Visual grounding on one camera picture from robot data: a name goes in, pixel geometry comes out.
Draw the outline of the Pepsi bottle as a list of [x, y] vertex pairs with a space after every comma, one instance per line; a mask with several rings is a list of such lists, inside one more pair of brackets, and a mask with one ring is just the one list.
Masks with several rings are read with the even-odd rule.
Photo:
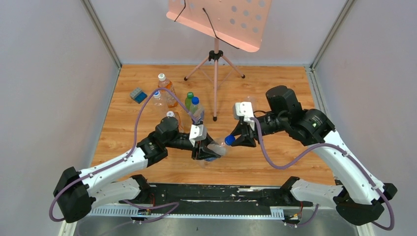
[[193, 117], [196, 119], [196, 121], [192, 119], [192, 124], [196, 124], [201, 121], [204, 121], [205, 109], [201, 103], [199, 103], [198, 105], [191, 104], [190, 112], [192, 113]]
[[[218, 153], [219, 155], [221, 155], [221, 157], [226, 156], [229, 153], [229, 149], [231, 148], [231, 146], [228, 146], [228, 145], [225, 144], [224, 139], [225, 139], [225, 136], [220, 137], [220, 138], [216, 138], [216, 139], [214, 139], [214, 141], [211, 144], [208, 145], [208, 147], [211, 150], [213, 150], [216, 153]], [[198, 160], [198, 165], [202, 168], [206, 168], [207, 165], [209, 165], [211, 162], [213, 162], [217, 159]]]

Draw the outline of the orange tea bottle crushed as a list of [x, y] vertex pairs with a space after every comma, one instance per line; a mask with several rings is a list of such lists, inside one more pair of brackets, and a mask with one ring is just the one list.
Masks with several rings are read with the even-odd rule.
[[178, 121], [179, 132], [183, 133], [184, 132], [184, 126], [183, 126], [183, 123], [182, 123], [181, 118], [179, 116], [179, 113], [175, 112], [175, 111], [173, 111], [173, 112], [175, 113], [175, 119]]

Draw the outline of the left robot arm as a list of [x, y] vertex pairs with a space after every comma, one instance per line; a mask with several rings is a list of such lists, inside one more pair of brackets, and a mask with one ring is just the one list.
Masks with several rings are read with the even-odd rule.
[[73, 223], [92, 209], [109, 203], [133, 199], [145, 203], [151, 191], [142, 175], [124, 181], [118, 179], [158, 163], [168, 156], [168, 148], [188, 150], [194, 160], [212, 161], [220, 157], [209, 148], [212, 141], [203, 124], [193, 125], [189, 133], [181, 133], [178, 120], [165, 117], [153, 132], [124, 154], [94, 167], [64, 170], [53, 191], [50, 218], [59, 221], [53, 216], [55, 205], [63, 214], [61, 221]]

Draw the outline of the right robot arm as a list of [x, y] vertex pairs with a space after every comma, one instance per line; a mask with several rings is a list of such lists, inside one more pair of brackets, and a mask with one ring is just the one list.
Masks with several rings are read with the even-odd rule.
[[268, 156], [264, 136], [286, 132], [289, 137], [306, 147], [306, 153], [316, 153], [335, 175], [334, 185], [308, 182], [290, 177], [283, 185], [281, 199], [287, 205], [311, 202], [329, 207], [349, 223], [361, 226], [377, 221], [382, 213], [389, 213], [389, 225], [394, 228], [395, 216], [390, 200], [397, 193], [392, 183], [384, 183], [371, 174], [350, 151], [335, 125], [320, 110], [303, 109], [295, 92], [286, 86], [276, 86], [266, 92], [269, 111], [255, 116], [250, 102], [237, 102], [233, 106], [238, 121], [232, 131], [234, 147], [260, 146], [266, 161], [275, 169], [285, 170], [300, 160], [279, 166]]

